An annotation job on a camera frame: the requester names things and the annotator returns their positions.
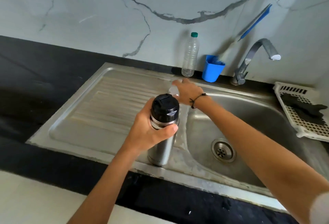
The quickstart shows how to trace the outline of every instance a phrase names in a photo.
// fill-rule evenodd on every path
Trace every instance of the white plastic tray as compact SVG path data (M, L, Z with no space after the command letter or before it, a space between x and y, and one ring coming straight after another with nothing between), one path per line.
M288 93L290 95L298 97L298 100L301 102L309 104L321 104L321 101L319 99L320 93L317 90L310 87L281 82L275 82L273 89L284 112L288 117L290 124L297 131L296 135L298 137L305 136L311 139L329 142L329 122L326 118L323 118L325 125L318 125L311 122L307 122L301 119L292 107L286 106L280 97L283 93Z

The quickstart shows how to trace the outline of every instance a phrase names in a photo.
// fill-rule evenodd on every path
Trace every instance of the black granite counter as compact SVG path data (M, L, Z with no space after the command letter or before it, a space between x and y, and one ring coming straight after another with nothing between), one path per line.
M84 195L91 191L105 164L25 142L105 62L180 75L176 67L0 36L1 170ZM217 83L229 79L220 76ZM273 85L243 86L272 92ZM134 172L116 203L175 223L297 223L288 214Z

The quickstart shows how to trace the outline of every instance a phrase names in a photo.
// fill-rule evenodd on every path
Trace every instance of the floor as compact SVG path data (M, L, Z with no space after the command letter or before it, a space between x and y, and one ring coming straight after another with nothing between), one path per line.
M0 171L0 219L2 224L66 223L85 196L22 176ZM153 216L114 206L109 224L170 224Z

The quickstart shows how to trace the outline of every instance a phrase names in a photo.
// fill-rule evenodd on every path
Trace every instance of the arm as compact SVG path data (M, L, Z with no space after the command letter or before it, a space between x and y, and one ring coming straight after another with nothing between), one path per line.
M137 114L124 144L68 224L107 223L121 185L134 160L141 152L173 136L178 130L176 124L160 130L153 129L150 123L152 102L153 98Z
M203 90L188 79L175 80L181 103L190 105ZM226 111L211 97L199 97L195 107L205 113L232 143L257 177L300 223L309 223L315 198L329 191L329 182L272 139Z

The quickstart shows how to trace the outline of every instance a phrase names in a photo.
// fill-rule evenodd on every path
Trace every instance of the blue brush handle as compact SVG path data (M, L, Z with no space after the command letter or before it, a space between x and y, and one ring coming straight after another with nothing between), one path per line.
M269 14L269 9L271 8L272 4L270 4L268 6L268 8L266 9L266 11L259 17L259 19L257 19L257 21L248 29L246 30L245 33L242 34L240 39L243 39L245 36L247 36L247 34L263 19L266 17L267 14Z

